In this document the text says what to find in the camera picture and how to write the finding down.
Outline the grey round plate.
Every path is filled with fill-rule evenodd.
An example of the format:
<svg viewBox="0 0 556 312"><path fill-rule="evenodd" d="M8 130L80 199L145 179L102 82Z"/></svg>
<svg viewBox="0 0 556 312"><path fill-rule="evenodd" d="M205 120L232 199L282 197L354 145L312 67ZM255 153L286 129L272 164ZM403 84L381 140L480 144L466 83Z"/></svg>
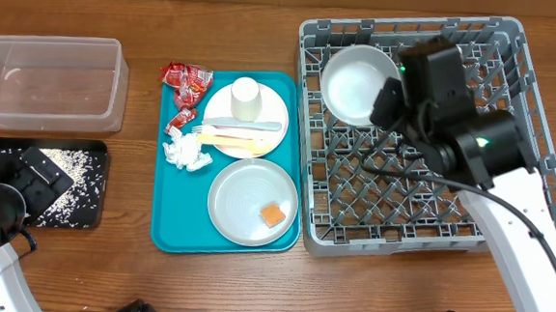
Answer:
<svg viewBox="0 0 556 312"><path fill-rule="evenodd" d="M286 219L273 228L260 211L276 204ZM292 227L298 194L291 176L262 158L241 159L226 166L213 180L208 194L208 215L225 239L246 247L281 239Z"/></svg>

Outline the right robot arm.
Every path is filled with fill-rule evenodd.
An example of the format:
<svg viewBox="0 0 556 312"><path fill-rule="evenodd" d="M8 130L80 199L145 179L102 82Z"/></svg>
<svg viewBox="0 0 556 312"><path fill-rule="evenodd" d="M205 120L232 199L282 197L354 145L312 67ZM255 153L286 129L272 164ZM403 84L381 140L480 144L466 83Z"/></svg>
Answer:
<svg viewBox="0 0 556 312"><path fill-rule="evenodd" d="M430 174L407 178L445 184L480 228L516 312L556 312L556 227L528 141L508 111L477 110L463 56L444 37L400 54L371 122L396 131Z"/></svg>

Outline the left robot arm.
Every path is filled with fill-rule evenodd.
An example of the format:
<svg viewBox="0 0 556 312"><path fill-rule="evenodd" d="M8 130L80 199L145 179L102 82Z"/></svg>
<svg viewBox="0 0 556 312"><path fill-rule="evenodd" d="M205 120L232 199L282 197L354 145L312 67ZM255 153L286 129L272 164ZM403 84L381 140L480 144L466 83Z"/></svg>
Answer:
<svg viewBox="0 0 556 312"><path fill-rule="evenodd" d="M43 312L21 270L12 240L22 235L30 252L38 244L26 225L42 215L73 185L55 162L36 147L0 166L0 312Z"/></svg>

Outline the teal plastic tray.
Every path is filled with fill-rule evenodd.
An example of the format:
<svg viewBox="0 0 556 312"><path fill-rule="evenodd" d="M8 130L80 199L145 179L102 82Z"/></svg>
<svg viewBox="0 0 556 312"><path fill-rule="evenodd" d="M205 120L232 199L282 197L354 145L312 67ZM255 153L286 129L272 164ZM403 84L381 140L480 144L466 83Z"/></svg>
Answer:
<svg viewBox="0 0 556 312"><path fill-rule="evenodd" d="M181 128L188 133L206 117L212 116L215 104L220 106L221 117L231 114L229 104L222 99L222 89L237 79L248 76L277 93L282 106L288 109L288 132L278 146L264 158L280 166L291 176L294 186L300 188L300 142L296 85L293 79L280 71L217 71L208 93L197 104L197 117ZM214 178L229 164L236 161L213 146L203 152L212 157L211 164L188 172L168 163L163 145L170 140L164 132L168 123L178 114L170 97L170 87L163 88L159 113L159 129L155 161L153 220L151 236L153 243L169 253L235 253L235 252L281 252L292 248L299 239L301 212L290 216L291 227L279 239L263 246L244 246L233 243L221 235L208 214L208 194Z"/></svg>

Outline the grey dishwasher rack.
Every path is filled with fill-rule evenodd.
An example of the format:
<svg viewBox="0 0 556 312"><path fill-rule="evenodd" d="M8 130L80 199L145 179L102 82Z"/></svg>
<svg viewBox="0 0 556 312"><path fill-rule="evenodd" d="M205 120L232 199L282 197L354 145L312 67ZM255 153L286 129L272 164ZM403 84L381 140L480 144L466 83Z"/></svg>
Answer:
<svg viewBox="0 0 556 312"><path fill-rule="evenodd" d="M513 17L309 19L299 28L298 125L304 245L314 256L483 251L478 226L446 186L408 178L428 167L397 133L350 127L324 104L320 77L343 48L395 58L435 36L459 46L477 108L511 112L531 144L556 227L556 153L524 28Z"/></svg>

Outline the clear plastic bin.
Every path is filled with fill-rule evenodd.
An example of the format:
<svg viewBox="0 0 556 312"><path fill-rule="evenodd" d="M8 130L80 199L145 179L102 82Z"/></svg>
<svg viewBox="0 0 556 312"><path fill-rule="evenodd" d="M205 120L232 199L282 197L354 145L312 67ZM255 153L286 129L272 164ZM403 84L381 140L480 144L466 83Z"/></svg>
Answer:
<svg viewBox="0 0 556 312"><path fill-rule="evenodd" d="M120 130L128 67L116 39L0 36L0 130Z"/></svg>

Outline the white plastic fork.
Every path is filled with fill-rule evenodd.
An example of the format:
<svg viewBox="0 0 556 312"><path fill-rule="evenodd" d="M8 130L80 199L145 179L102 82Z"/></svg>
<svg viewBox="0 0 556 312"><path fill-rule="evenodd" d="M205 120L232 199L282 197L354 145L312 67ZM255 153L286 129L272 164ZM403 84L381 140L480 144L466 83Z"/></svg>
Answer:
<svg viewBox="0 0 556 312"><path fill-rule="evenodd" d="M259 132L254 130L247 130L245 128L217 128L211 125L207 126L195 126L191 130L192 132L200 134L212 134L215 136L228 136L231 138L244 138L247 140L251 139L263 139L264 136Z"/></svg>

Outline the white paper cup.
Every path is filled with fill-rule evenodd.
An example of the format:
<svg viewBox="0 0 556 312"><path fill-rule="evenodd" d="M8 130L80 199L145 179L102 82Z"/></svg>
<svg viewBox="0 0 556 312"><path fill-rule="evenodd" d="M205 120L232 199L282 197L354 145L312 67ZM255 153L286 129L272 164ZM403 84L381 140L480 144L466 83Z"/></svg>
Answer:
<svg viewBox="0 0 556 312"><path fill-rule="evenodd" d="M231 112L238 121L254 122L262 111L262 95L258 82L243 76L231 85Z"/></svg>

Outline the yellow plastic spoon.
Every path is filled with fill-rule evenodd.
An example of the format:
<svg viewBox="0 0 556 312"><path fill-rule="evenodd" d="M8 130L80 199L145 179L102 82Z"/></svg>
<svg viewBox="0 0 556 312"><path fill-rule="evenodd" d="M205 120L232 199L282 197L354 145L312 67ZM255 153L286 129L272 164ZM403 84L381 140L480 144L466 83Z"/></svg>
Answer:
<svg viewBox="0 0 556 312"><path fill-rule="evenodd" d="M247 138L232 138L231 136L215 136L212 134L196 133L197 142L204 145L227 146L231 148L245 149L251 154L266 154L272 145L262 140Z"/></svg>

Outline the black plastic bin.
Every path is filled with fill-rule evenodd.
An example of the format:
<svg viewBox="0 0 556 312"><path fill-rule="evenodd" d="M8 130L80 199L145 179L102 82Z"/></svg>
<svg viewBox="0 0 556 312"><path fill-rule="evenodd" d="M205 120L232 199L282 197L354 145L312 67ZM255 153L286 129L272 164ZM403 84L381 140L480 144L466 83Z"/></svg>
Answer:
<svg viewBox="0 0 556 312"><path fill-rule="evenodd" d="M26 201L27 225L93 229L109 172L99 140L0 137L0 181Z"/></svg>

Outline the large red snack wrapper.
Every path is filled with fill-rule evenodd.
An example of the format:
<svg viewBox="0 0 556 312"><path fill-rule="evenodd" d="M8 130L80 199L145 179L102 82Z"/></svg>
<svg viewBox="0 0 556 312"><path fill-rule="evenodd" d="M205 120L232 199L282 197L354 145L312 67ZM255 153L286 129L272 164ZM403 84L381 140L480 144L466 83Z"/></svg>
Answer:
<svg viewBox="0 0 556 312"><path fill-rule="evenodd" d="M174 91L178 110L192 109L206 95L214 81L214 72L199 65L171 62L160 69L161 82Z"/></svg>

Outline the light blue plastic knife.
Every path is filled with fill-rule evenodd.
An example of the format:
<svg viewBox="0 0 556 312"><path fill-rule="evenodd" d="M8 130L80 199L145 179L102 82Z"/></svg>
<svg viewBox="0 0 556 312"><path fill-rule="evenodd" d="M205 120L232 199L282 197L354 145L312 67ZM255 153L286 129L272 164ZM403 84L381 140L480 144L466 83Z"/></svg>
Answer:
<svg viewBox="0 0 556 312"><path fill-rule="evenodd" d="M283 129L283 126L279 122L248 122L239 121L232 117L206 118L203 120L202 124L204 126L247 128L262 131L280 131Z"/></svg>

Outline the small red sauce packet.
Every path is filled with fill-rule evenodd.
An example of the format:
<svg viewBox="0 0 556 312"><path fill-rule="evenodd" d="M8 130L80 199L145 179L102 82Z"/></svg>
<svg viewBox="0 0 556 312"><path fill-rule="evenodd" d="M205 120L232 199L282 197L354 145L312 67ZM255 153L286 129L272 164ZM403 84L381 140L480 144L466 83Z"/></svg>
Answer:
<svg viewBox="0 0 556 312"><path fill-rule="evenodd" d="M181 129L184 125L187 125L189 122L194 120L197 117L198 111L197 109L182 109L170 122L168 122L167 126L164 129L165 133L170 133L170 130Z"/></svg>

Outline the white round plate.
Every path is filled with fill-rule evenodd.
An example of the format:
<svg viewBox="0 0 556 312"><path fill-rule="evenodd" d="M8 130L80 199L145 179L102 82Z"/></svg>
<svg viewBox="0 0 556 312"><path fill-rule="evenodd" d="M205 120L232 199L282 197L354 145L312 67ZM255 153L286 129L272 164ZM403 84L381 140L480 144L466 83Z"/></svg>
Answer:
<svg viewBox="0 0 556 312"><path fill-rule="evenodd" d="M245 149L231 147L231 146L216 146L218 151L234 158L253 158L258 156L266 156L271 151L275 150L283 141L289 127L289 111L285 102L271 88L260 83L259 88L262 96L262 110L257 117L257 122L279 122L282 125L280 130L263 131L255 130L254 133L260 135L263 141L270 143L272 148L266 153L251 154ZM206 105L203 119L207 118L220 118L231 117L231 99L232 99L232 85L225 85L220 90L216 91L208 100Z"/></svg>

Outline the small grey bowl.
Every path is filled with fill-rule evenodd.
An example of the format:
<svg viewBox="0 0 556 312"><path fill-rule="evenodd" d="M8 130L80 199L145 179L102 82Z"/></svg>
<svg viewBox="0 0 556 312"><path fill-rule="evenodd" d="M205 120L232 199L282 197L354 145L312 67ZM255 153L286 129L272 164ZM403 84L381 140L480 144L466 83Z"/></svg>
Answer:
<svg viewBox="0 0 556 312"><path fill-rule="evenodd" d="M374 103L389 79L401 80L401 76L386 53L370 45L342 48L321 73L323 103L344 124L369 126Z"/></svg>

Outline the crumpled white napkin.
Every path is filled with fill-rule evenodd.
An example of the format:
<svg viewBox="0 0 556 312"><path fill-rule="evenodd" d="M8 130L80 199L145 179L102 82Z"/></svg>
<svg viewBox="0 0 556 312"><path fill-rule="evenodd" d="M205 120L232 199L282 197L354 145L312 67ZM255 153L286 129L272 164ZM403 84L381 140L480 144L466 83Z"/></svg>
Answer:
<svg viewBox="0 0 556 312"><path fill-rule="evenodd" d="M213 162L210 154L201 152L202 144L195 133L182 133L178 128L169 128L168 135L172 142L162 144L166 161L178 169L187 172L200 170Z"/></svg>

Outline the orange sponge cube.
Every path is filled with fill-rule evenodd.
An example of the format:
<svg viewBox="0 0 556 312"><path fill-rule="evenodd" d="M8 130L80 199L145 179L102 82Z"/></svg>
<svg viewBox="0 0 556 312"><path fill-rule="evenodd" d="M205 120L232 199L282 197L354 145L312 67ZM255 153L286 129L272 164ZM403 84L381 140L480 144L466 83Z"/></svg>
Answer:
<svg viewBox="0 0 556 312"><path fill-rule="evenodd" d="M270 204L262 208L260 216L268 228L273 228L286 219L286 215L276 204Z"/></svg>

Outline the white rice grains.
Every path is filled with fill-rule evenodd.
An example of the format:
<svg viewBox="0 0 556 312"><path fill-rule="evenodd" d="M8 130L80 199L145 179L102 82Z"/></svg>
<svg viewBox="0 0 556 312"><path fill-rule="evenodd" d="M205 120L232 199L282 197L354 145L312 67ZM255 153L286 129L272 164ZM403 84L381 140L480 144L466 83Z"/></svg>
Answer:
<svg viewBox="0 0 556 312"><path fill-rule="evenodd" d="M32 225L39 228L95 228L103 207L107 154L87 150L41 151L64 170L74 184Z"/></svg>

